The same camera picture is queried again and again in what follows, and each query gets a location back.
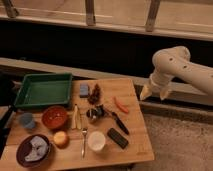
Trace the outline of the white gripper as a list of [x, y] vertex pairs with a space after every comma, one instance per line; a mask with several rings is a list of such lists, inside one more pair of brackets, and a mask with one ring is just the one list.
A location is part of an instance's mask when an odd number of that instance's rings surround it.
[[165, 100], [172, 92], [169, 88], [173, 76], [167, 74], [152, 73], [149, 77], [149, 84], [145, 84], [140, 93], [140, 100], [143, 101], [152, 95], [154, 91], [160, 91], [160, 99]]

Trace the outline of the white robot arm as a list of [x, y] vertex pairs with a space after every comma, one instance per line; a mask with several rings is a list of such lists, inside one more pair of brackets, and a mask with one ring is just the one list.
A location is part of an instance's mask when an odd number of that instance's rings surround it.
[[144, 84], [140, 99], [158, 93], [161, 100], [172, 92], [170, 83], [177, 77], [196, 89], [213, 97], [213, 68], [190, 61], [190, 51], [185, 46], [161, 49], [152, 57], [154, 71]]

